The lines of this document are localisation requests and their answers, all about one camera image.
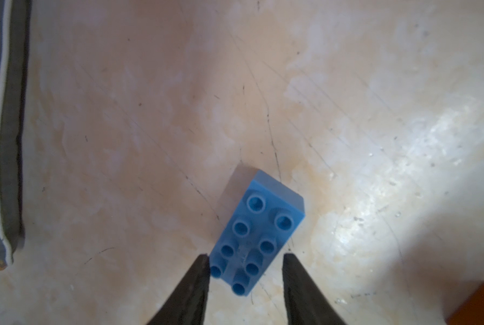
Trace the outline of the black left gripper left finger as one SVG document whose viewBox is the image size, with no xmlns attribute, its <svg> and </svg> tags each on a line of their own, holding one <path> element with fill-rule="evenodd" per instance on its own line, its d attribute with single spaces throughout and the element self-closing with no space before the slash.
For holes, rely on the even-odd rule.
<svg viewBox="0 0 484 325">
<path fill-rule="evenodd" d="M 147 324 L 204 324 L 209 281 L 209 256 L 201 254 Z"/>
</svg>

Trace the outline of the blue lego brick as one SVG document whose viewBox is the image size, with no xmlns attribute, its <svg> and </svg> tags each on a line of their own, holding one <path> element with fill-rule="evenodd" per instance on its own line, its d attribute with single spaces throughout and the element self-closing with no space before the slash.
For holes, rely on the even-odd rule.
<svg viewBox="0 0 484 325">
<path fill-rule="evenodd" d="M 248 296 L 305 215 L 302 196 L 257 171 L 209 255 L 211 276 Z"/>
</svg>

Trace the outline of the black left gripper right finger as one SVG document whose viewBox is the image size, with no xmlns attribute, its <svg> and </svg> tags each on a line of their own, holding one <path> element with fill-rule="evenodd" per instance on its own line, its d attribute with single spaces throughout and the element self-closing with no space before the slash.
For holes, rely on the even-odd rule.
<svg viewBox="0 0 484 325">
<path fill-rule="evenodd" d="M 346 324 L 295 254 L 284 254 L 282 275 L 288 324 Z"/>
</svg>

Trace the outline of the orange translucent lego piece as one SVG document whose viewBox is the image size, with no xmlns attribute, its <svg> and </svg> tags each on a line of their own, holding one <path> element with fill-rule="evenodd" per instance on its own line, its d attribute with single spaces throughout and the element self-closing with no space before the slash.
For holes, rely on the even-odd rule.
<svg viewBox="0 0 484 325">
<path fill-rule="evenodd" d="M 446 324 L 484 325 L 484 282 L 446 319 Z"/>
</svg>

